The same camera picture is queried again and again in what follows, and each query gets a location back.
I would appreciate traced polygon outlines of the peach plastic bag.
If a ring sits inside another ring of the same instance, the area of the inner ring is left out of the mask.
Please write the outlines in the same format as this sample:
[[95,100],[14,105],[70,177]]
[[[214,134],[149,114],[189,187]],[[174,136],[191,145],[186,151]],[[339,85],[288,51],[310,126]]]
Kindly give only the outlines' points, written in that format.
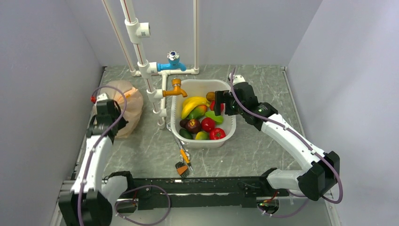
[[[127,109],[123,114],[123,118],[127,120],[127,124],[124,128],[120,129],[116,135],[116,138],[127,138],[133,130],[136,128],[140,121],[140,117],[143,111],[143,96],[138,89],[133,87],[131,82],[127,80],[119,80],[119,81],[111,81],[106,85],[115,87],[123,92],[124,96],[127,99]],[[103,88],[100,89],[97,93],[96,97],[102,93],[106,93],[106,95],[114,99],[121,108],[124,107],[124,99],[122,95],[114,89],[111,88]]]

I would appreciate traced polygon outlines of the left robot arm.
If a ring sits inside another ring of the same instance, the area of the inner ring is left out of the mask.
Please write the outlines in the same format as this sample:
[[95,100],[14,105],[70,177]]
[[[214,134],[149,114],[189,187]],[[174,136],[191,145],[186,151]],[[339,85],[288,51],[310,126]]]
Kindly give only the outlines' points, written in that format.
[[122,196],[134,194],[135,184],[128,171],[111,173],[103,185],[106,157],[118,130],[127,121],[112,99],[97,99],[96,114],[87,129],[86,152],[76,180],[69,193],[59,198],[59,208],[68,226],[109,226],[115,214],[114,205]]

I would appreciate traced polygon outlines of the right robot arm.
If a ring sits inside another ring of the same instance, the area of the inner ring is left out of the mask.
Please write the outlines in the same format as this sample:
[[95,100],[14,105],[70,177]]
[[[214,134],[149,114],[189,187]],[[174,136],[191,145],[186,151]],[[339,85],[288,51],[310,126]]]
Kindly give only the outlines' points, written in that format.
[[232,85],[230,90],[215,92],[214,112],[221,114],[225,106],[228,116],[240,115],[247,124],[270,136],[283,147],[300,165],[300,170],[270,169],[259,183],[264,195],[278,189],[300,191],[310,200],[325,198],[325,193],[338,185],[338,204],[343,198],[343,186],[339,177],[340,157],[311,144],[284,120],[278,110],[267,102],[259,102],[254,90],[247,82]]

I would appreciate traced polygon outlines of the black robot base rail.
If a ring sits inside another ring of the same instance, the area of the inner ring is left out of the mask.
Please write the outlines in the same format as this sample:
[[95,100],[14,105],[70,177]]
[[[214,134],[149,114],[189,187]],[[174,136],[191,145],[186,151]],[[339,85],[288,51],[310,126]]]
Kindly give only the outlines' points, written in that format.
[[284,189],[272,188],[264,175],[242,177],[134,178],[129,171],[118,172],[128,180],[117,195],[138,210],[158,208],[225,207],[255,208],[287,197]]

